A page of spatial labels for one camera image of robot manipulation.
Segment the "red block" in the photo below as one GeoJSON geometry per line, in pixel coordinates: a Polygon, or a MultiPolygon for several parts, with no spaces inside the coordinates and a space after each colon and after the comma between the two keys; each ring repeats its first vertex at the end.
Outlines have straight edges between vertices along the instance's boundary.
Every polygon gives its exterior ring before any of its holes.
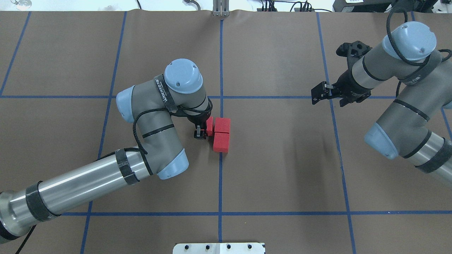
{"type": "Polygon", "coordinates": [[[231,119],[230,118],[216,118],[215,119],[215,133],[230,133],[231,119]]]}
{"type": "Polygon", "coordinates": [[[229,133],[216,132],[213,139],[215,152],[227,153],[229,151],[229,133]]]}
{"type": "Polygon", "coordinates": [[[213,117],[209,117],[206,121],[207,124],[207,136],[213,136],[213,117]]]}

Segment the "white bracket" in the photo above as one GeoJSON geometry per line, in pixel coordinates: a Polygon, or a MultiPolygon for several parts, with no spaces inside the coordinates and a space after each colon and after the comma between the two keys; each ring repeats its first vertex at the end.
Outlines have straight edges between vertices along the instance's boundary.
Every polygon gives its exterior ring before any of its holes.
{"type": "Polygon", "coordinates": [[[218,17],[229,16],[229,0],[213,0],[213,15],[218,17]]]}
{"type": "Polygon", "coordinates": [[[265,254],[265,243],[176,244],[173,254],[265,254]]]}

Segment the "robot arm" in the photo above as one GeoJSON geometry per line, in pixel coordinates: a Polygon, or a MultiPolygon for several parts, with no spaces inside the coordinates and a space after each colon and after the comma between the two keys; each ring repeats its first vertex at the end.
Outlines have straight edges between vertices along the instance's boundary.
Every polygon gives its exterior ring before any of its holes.
{"type": "Polygon", "coordinates": [[[188,168],[185,149],[171,115],[187,117],[197,128],[195,137],[202,139],[212,110],[202,76],[193,62],[173,61],[164,75],[124,90],[116,101],[123,118],[138,125],[144,142],[139,147],[119,149],[91,164],[39,181],[25,190],[0,193],[0,244],[25,235],[39,222],[52,220],[150,175],[168,179],[188,168]],[[171,108],[168,101],[173,102],[177,113],[167,110],[171,108]]]}
{"type": "Polygon", "coordinates": [[[343,44],[338,55],[347,52],[348,60],[354,63],[350,66],[348,61],[349,69],[337,83],[322,82],[313,88],[312,103],[336,97],[343,98],[341,107],[360,103],[373,88],[397,77],[407,87],[372,126],[365,141],[388,159],[400,155],[452,188],[452,143],[425,127],[441,107],[452,108],[452,63],[442,61],[434,50],[435,35],[422,23],[406,22],[392,37],[403,56],[424,64],[413,66],[402,61],[388,36],[373,49],[362,42],[343,44]]]}

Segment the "blue joint cap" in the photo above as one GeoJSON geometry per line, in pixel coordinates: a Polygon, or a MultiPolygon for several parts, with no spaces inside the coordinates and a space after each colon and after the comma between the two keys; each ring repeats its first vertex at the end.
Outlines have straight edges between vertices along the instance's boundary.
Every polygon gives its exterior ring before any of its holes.
{"type": "Polygon", "coordinates": [[[169,88],[180,94],[192,94],[202,87],[199,68],[188,59],[172,61],[166,67],[164,77],[169,88]]]}
{"type": "Polygon", "coordinates": [[[162,180],[176,176],[188,168],[188,159],[185,148],[164,169],[157,173],[162,180]]]}
{"type": "MultiPolygon", "coordinates": [[[[410,61],[424,59],[436,48],[435,34],[430,31],[427,25],[421,22],[410,21],[403,23],[391,34],[402,55],[410,61]]],[[[386,53],[400,59],[392,48],[387,35],[383,38],[382,45],[386,53]]]]}
{"type": "Polygon", "coordinates": [[[452,109],[452,101],[443,106],[445,109],[452,109]]]}
{"type": "Polygon", "coordinates": [[[116,95],[116,106],[126,122],[133,122],[132,92],[135,86],[129,87],[116,95]]]}
{"type": "Polygon", "coordinates": [[[366,133],[364,141],[390,160],[399,155],[399,151],[394,146],[394,143],[392,143],[391,139],[378,123],[374,123],[372,128],[366,133]]]}

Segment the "clear glass object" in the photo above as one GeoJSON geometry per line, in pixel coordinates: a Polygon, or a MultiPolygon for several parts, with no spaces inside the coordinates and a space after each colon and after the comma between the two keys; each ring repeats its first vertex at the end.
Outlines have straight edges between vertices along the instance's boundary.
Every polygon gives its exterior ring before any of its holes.
{"type": "Polygon", "coordinates": [[[11,3],[16,5],[18,10],[27,10],[31,7],[31,0],[10,0],[11,3]]]}

